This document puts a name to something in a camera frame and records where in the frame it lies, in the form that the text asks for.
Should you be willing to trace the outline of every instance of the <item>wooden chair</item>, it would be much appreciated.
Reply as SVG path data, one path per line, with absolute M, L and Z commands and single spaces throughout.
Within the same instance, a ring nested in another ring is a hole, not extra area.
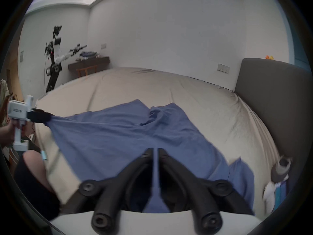
M 81 77 L 81 71 L 85 71 L 86 76 L 88 75 L 88 70 L 89 69 L 95 69 L 95 73 L 97 72 L 97 66 L 93 65 L 93 66 L 89 66 L 86 68 L 81 68 L 81 69 L 77 69 L 76 71 L 78 72 L 78 76 Z

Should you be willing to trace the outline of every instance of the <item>blue sheet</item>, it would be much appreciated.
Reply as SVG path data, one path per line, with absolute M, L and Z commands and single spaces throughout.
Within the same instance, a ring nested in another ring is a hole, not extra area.
M 147 108 L 135 100 L 98 112 L 52 116 L 46 123 L 81 181 L 116 176 L 147 148 L 164 148 L 196 177 L 229 180 L 252 209 L 254 175 L 240 158 L 223 155 L 176 104 Z

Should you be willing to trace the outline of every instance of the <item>wall socket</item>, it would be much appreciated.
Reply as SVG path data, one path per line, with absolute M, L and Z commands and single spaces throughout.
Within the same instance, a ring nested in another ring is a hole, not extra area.
M 229 73 L 229 69 L 230 67 L 226 66 L 226 65 L 221 65 L 221 64 L 218 64 L 217 66 L 217 70 L 218 71 L 221 71 L 221 72 L 224 72 L 224 73 Z

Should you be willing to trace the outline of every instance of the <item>hand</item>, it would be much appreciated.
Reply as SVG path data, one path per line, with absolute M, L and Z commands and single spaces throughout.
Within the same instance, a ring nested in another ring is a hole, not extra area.
M 15 128 L 17 127 L 18 129 L 20 129 L 21 128 L 20 123 L 17 119 L 10 119 L 9 124 L 6 127 L 7 127 L 8 143 L 13 143 L 14 142 Z M 25 126 L 24 125 L 22 126 L 21 136 L 25 136 Z

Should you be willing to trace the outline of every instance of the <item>black shorts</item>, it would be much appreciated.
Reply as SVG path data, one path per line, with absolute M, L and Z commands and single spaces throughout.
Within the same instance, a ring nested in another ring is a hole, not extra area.
M 47 220 L 56 218 L 60 212 L 57 196 L 44 187 L 30 172 L 23 156 L 14 172 L 14 180 L 32 206 Z

